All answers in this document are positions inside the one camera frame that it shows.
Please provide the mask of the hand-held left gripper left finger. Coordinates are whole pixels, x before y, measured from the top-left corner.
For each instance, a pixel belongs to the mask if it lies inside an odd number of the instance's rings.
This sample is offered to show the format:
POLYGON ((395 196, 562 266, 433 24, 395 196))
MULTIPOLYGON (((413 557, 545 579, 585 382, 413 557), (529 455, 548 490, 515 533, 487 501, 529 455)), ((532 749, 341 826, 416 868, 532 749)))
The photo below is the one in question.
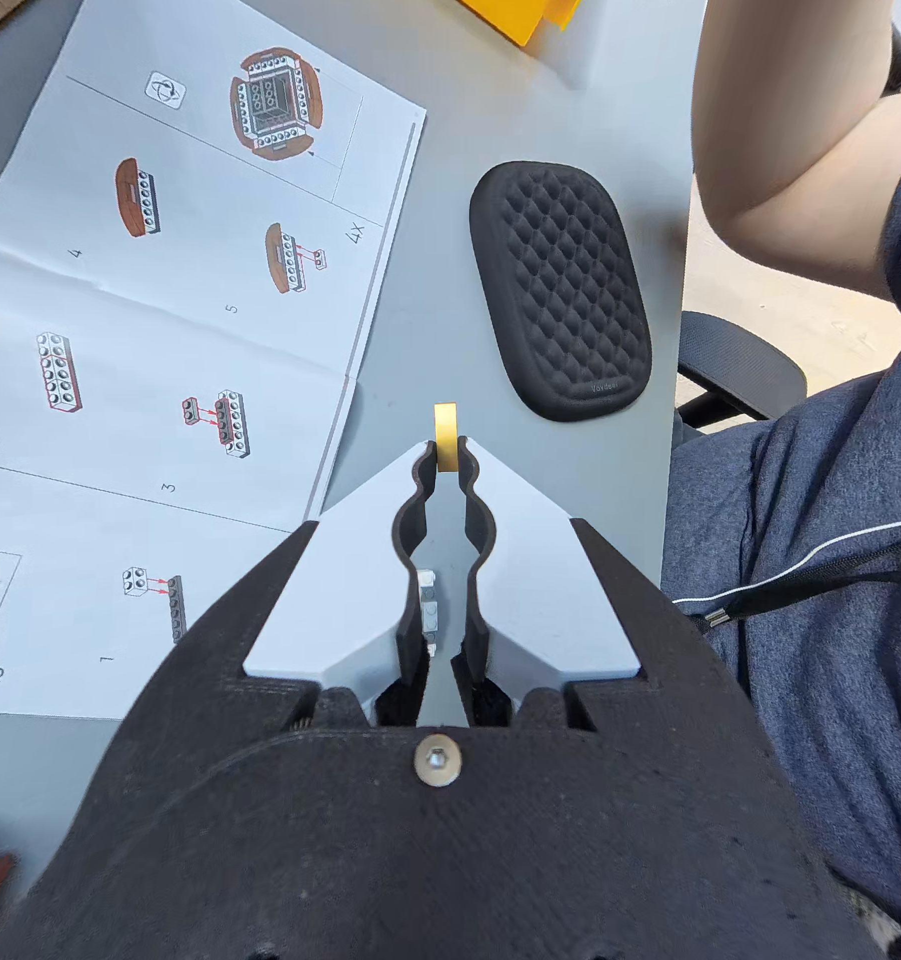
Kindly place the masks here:
POLYGON ((321 514, 243 662, 247 676, 351 691, 372 725, 428 662, 414 550, 427 534, 436 445, 421 441, 321 514))

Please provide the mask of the yellow plastic bin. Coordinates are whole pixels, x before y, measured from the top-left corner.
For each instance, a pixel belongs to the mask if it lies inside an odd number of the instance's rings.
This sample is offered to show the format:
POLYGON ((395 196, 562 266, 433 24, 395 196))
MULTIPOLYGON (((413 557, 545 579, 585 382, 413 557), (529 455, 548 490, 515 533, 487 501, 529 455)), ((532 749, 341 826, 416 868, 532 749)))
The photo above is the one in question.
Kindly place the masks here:
POLYGON ((526 47, 547 22, 564 31, 580 1, 460 1, 518 47, 526 47))

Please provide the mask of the gold lego piece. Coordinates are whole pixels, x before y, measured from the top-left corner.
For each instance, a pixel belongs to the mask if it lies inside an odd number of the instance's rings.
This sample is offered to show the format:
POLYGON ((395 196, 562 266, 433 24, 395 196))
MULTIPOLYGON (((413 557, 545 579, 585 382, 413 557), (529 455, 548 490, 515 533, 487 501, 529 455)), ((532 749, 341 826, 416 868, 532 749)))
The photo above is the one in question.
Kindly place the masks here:
POLYGON ((437 403, 434 405, 433 414, 437 469, 440 473, 457 473, 457 403, 437 403))

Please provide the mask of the black quilted wrist rest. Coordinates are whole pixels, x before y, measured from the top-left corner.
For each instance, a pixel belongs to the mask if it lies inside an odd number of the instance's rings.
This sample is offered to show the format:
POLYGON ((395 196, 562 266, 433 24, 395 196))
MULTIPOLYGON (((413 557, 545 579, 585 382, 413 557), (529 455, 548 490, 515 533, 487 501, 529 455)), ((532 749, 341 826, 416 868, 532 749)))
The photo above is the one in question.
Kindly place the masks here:
POLYGON ((575 423, 636 402, 652 369, 649 322, 603 185, 565 164, 500 163, 474 187, 468 223, 497 348, 524 405, 575 423))

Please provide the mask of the lego instruction booklet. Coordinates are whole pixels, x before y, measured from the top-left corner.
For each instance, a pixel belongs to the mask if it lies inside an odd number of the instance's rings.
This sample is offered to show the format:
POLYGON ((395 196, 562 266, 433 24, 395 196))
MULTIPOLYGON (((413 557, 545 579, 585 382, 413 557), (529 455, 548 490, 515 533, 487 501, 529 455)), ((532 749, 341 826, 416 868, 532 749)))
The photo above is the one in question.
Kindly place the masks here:
POLYGON ((0 37, 0 715, 119 720, 320 513, 427 111, 244 2, 0 37))

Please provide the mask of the person's right forearm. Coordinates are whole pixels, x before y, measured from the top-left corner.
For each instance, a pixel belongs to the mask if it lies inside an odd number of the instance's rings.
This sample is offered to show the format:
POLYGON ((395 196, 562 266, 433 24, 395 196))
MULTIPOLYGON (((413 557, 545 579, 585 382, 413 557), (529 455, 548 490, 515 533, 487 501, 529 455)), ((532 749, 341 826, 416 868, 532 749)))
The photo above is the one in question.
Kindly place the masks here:
POLYGON ((702 207, 743 257, 892 302, 883 234, 901 178, 884 96, 890 1, 714 1, 692 152, 702 207))

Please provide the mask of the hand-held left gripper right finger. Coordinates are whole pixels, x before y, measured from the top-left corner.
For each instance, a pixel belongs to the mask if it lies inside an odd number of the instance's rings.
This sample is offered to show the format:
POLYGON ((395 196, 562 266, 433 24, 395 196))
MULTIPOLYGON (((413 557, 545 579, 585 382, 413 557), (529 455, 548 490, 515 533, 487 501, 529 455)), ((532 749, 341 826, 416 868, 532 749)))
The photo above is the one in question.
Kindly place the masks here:
POLYGON ((451 662, 470 725, 508 725, 529 692, 631 680, 641 664, 563 508, 474 439, 458 438, 468 571, 451 662))

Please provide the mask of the white lego brick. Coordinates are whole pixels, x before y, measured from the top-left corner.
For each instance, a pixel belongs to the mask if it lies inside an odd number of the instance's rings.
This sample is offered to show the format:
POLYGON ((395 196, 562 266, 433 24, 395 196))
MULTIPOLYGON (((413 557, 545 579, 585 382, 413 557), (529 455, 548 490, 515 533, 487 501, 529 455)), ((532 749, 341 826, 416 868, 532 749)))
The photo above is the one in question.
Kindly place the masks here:
POLYGON ((436 589, 436 575, 431 569, 417 570, 420 599, 421 633, 427 648, 427 654, 433 658, 437 651, 439 632, 439 605, 436 589))

